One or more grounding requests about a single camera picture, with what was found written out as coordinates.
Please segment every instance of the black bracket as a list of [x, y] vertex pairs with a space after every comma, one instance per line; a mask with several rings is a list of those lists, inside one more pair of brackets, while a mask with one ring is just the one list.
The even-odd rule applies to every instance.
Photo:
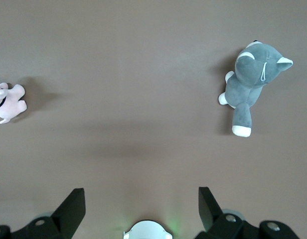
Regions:
[[84, 189], [74, 189], [50, 217], [37, 218], [13, 233], [0, 225], [0, 239], [71, 239], [85, 213]]
[[237, 215], [224, 214], [208, 187], [199, 188], [199, 214], [205, 232], [195, 239], [299, 239], [284, 223], [263, 221], [257, 228]]

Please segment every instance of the plush toy head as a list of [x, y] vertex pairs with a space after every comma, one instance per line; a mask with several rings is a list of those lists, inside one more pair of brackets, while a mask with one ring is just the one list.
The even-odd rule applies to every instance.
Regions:
[[226, 90], [219, 96], [220, 104], [229, 104], [235, 108], [232, 126], [234, 134], [250, 136], [250, 107], [260, 96], [263, 86], [292, 65], [292, 60], [259, 41], [254, 41], [240, 52], [235, 63], [235, 72], [231, 71], [226, 75]]
[[0, 123], [7, 123], [11, 118], [19, 115], [27, 109], [25, 101], [19, 99], [25, 94], [25, 89], [21, 85], [15, 85], [8, 89], [7, 83], [0, 84]]

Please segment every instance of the beige floor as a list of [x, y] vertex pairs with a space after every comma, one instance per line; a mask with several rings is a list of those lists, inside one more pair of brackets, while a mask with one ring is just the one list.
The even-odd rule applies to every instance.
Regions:
[[[240, 138], [217, 98], [255, 39], [294, 66]], [[22, 84], [28, 104], [0, 125], [0, 224], [13, 231], [84, 187], [74, 239], [122, 239], [142, 219], [193, 239], [208, 186], [251, 224], [307, 238], [307, 0], [1, 0], [0, 82]]]

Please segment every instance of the plush toy ear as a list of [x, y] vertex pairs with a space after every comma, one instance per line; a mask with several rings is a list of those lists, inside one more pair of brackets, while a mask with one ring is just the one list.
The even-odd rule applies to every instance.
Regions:
[[250, 52], [243, 52], [238, 56], [237, 61], [242, 65], [247, 65], [250, 64], [254, 59], [254, 56]]
[[285, 71], [289, 69], [292, 65], [293, 65], [293, 61], [285, 57], [281, 57], [277, 61], [277, 66], [278, 66], [279, 71]]
[[0, 100], [3, 99], [6, 95], [7, 95], [7, 90], [6, 89], [0, 90]]

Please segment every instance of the gray stuffed animal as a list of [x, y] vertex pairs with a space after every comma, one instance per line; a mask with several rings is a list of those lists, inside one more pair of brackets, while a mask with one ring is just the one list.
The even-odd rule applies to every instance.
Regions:
[[234, 108], [232, 131], [237, 136], [249, 137], [252, 120], [250, 107], [257, 101], [262, 88], [280, 72], [293, 65], [270, 45], [254, 41], [241, 53], [235, 63], [235, 72], [225, 76], [225, 92], [219, 96], [221, 105]]

